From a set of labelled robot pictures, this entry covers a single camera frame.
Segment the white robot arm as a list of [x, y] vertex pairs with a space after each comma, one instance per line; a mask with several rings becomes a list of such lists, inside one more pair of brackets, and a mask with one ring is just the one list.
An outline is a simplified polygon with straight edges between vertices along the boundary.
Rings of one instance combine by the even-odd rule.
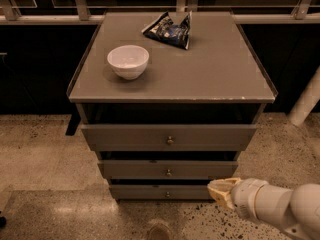
[[287, 189], [255, 178], [213, 180], [210, 196], [254, 223], [266, 223], [293, 240], [320, 240], [320, 185]]

